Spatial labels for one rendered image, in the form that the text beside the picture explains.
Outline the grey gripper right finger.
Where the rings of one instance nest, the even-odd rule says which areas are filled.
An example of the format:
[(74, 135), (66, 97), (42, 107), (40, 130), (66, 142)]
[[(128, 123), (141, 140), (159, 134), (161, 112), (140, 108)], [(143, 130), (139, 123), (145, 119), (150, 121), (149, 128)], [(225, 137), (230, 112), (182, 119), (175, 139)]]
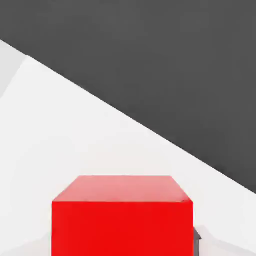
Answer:
[(203, 225), (194, 228), (193, 256), (255, 256), (254, 252), (215, 238)]

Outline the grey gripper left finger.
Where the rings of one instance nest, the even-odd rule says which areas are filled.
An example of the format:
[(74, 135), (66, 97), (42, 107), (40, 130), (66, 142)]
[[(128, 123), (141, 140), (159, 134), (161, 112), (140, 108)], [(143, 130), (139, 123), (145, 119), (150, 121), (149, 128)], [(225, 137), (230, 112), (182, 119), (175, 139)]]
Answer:
[(47, 233), (42, 238), (30, 242), (25, 246), (23, 256), (52, 256), (51, 234)]

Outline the small red cube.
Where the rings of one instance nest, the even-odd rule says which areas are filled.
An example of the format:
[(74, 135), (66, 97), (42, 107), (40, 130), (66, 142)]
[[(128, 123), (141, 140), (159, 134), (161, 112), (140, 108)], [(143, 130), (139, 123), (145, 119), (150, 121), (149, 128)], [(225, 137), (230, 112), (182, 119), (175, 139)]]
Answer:
[(51, 256), (193, 256), (193, 240), (170, 176), (81, 175), (52, 201)]

